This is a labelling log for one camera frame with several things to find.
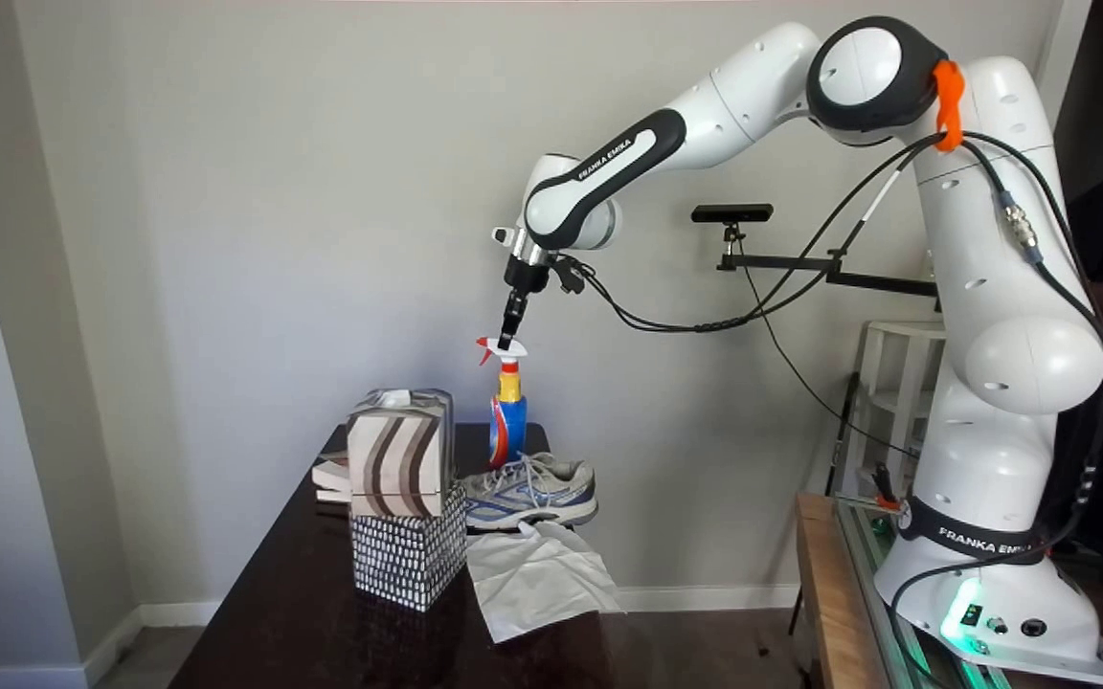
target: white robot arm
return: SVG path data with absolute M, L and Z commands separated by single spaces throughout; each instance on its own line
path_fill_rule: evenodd
M 524 296 L 546 285 L 546 255 L 608 241 L 624 185 L 721 165 L 791 115 L 841 147 L 919 142 L 937 132 L 943 63 L 929 38 L 884 16 L 845 22 L 824 45 L 785 22 L 584 162 L 543 157 L 506 238 L 501 347 Z M 989 56 L 962 73 L 968 147 L 914 157 L 947 368 L 906 516 L 873 586 L 968 662 L 1103 682 L 1095 614 L 1035 531 L 1051 423 L 1103 380 L 1103 343 L 1062 220 L 1045 207 L 1057 195 L 1051 132 L 1019 63 Z

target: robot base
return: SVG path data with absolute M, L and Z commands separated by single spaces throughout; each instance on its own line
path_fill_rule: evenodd
M 971 563 L 929 540 L 896 540 L 873 586 L 884 606 L 935 565 Z M 1035 565 L 971 565 L 910 581 L 896 618 L 966 662 L 1103 685 L 1103 641 L 1090 602 Z

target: sneaker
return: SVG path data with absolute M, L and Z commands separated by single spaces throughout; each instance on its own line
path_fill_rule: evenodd
M 583 526 L 597 512 L 593 471 L 574 458 L 519 454 L 491 476 L 459 481 L 467 530 L 494 531 L 519 522 Z

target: bottle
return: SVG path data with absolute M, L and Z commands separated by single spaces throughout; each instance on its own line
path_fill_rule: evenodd
M 478 336 L 481 359 L 499 356 L 499 394 L 486 406 L 491 416 L 491 466 L 501 466 L 524 452 L 524 394 L 519 394 L 519 363 L 524 347 L 509 340 L 509 347 L 499 347 L 494 336 Z

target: floor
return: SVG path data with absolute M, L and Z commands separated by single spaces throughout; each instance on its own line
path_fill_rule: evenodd
M 195 641 L 197 627 L 146 627 L 98 689 L 164 689 Z
M 624 618 L 608 624 L 615 637 L 636 637 L 643 652 L 640 662 L 653 689 L 666 685 L 760 685 L 760 689 L 801 689 L 808 641 L 785 641 L 787 614 L 663 614 L 663 618 Z M 159 689 L 173 682 L 197 631 L 192 627 L 148 627 L 121 656 L 98 689 Z

